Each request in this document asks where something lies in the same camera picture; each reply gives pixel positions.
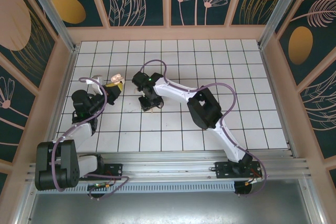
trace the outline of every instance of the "purple cable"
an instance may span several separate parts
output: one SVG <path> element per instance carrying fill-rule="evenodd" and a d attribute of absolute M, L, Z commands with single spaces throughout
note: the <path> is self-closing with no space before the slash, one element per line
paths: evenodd
<path fill-rule="evenodd" d="M 58 191 L 64 191 L 65 190 L 64 188 L 60 188 L 59 187 L 58 182 L 57 182 L 57 178 L 56 178 L 56 171 L 55 171 L 55 155 L 56 155 L 56 149 L 57 149 L 57 146 L 58 146 L 59 142 L 62 139 L 65 139 L 76 127 L 81 126 L 82 124 L 85 124 L 86 122 L 88 122 L 88 121 L 90 121 L 90 120 L 98 117 L 104 111 L 105 106 L 107 104 L 107 94 L 106 94 L 106 91 L 105 91 L 104 87 L 98 81 L 96 81 L 94 79 L 87 78 L 87 77 L 81 77 L 81 78 L 79 78 L 80 82 L 85 82 L 85 80 L 90 80 L 90 81 L 94 82 L 95 84 L 97 84 L 100 87 L 101 91 L 104 94 L 105 101 L 104 101 L 104 105 L 103 105 L 103 107 L 101 108 L 100 111 L 98 111 L 96 114 L 94 114 L 90 118 L 87 118 L 87 119 L 85 119 L 84 121 L 82 121 L 82 122 L 80 122 L 78 124 L 74 124 L 70 129 L 68 129 L 65 133 L 63 133 L 63 135 L 54 144 L 54 147 L 53 147 L 52 153 L 51 153 L 51 174 L 53 175 L 54 185 L 55 185 L 55 187 L 56 187 L 56 189 Z"/>
<path fill-rule="evenodd" d="M 112 192 L 110 192 L 110 193 L 108 193 L 108 194 L 104 194 L 103 196 L 101 196 L 101 197 L 99 197 L 99 198 L 94 198 L 94 197 L 92 196 L 92 194 L 91 194 L 92 191 L 95 190 L 96 188 L 93 187 L 92 189 L 90 189 L 90 191 L 89 191 L 89 196 L 90 196 L 90 198 L 91 198 L 91 199 L 95 199 L 95 200 L 97 200 L 97 201 L 112 196 L 116 191 L 118 191 L 123 185 L 125 185 L 125 184 L 130 180 L 130 177 L 129 177 L 129 176 L 108 176 L 108 175 L 97 175 L 97 174 L 91 174 L 91 173 L 88 173 L 88 174 L 85 175 L 85 176 L 88 176 L 88 177 L 99 177 L 99 178 L 109 178 L 109 179 L 112 179 L 112 178 L 114 178 L 114 179 L 125 178 L 125 179 L 126 179 L 122 184 L 120 184 L 120 185 L 119 185 L 116 189 L 114 189 Z"/>
<path fill-rule="evenodd" d="M 176 88 L 176 89 L 178 89 L 178 90 L 181 90 L 181 91 L 184 91 L 184 92 L 190 92 L 190 93 L 193 93 L 193 92 L 199 92 L 199 91 L 201 91 L 201 90 L 203 90 L 203 89 L 206 89 L 206 88 L 208 88 L 208 87 L 211 87 L 211 86 L 225 86 L 225 87 L 227 87 L 228 89 L 230 89 L 230 91 L 232 92 L 232 95 L 233 95 L 233 102 L 232 102 L 231 107 L 230 107 L 230 108 L 223 114 L 223 116 L 220 118 L 219 124 L 220 124 L 220 126 L 221 126 L 221 128 L 222 128 L 222 130 L 223 130 L 223 132 L 224 132 L 224 134 L 225 134 L 225 136 L 229 139 L 229 141 L 230 141 L 235 147 L 237 147 L 237 148 L 240 149 L 241 151 L 247 153 L 248 155 L 251 155 L 251 156 L 252 156 L 255 160 L 257 160 L 257 161 L 260 163 L 260 165 L 262 166 L 262 169 L 264 170 L 264 182 L 263 182 L 263 185 L 261 186 L 261 188 L 260 188 L 258 191 L 254 192 L 254 193 L 252 193 L 252 194 L 248 194 L 248 196 L 255 195 L 255 194 L 261 192 L 261 191 L 263 190 L 263 188 L 265 187 L 266 180 L 267 180 L 267 172 L 266 172 L 266 168 L 265 168 L 264 164 L 260 161 L 259 158 L 257 158 L 255 155 L 253 155 L 252 153 L 250 153 L 248 150 L 245 150 L 245 149 L 241 148 L 240 146 L 237 146 L 237 144 L 236 144 L 236 143 L 231 139 L 231 137 L 227 134 L 227 132 L 225 131 L 225 128 L 224 128 L 224 126 L 223 126 L 223 119 L 224 119 L 224 117 L 225 117 L 229 112 L 231 112 L 231 110 L 233 109 L 233 107 L 235 106 L 235 104 L 236 104 L 236 102 L 237 102 L 237 94 L 236 94 L 235 90 L 234 90 L 232 87 L 230 87 L 228 84 L 220 83 L 220 82 L 211 83 L 211 84 L 205 85 L 205 86 L 203 86 L 203 87 L 200 87 L 199 89 L 194 89 L 194 90 L 184 89 L 184 88 L 181 88 L 181 87 L 179 87 L 179 86 L 176 86 L 176 85 L 170 83 L 170 82 L 168 81 L 168 79 L 166 78 L 167 65 L 166 65 L 166 63 L 164 63 L 162 60 L 150 60 L 150 61 L 147 61 L 147 62 L 141 67 L 140 72 L 144 69 L 144 67 L 145 67 L 147 64 L 149 64 L 149 63 L 151 63 L 151 62 L 154 62 L 154 61 L 161 62 L 161 63 L 164 65 L 164 72 L 163 72 L 163 79 L 164 79 L 164 81 L 165 81 L 168 85 L 170 85 L 170 86 L 172 86 L 173 88 Z"/>

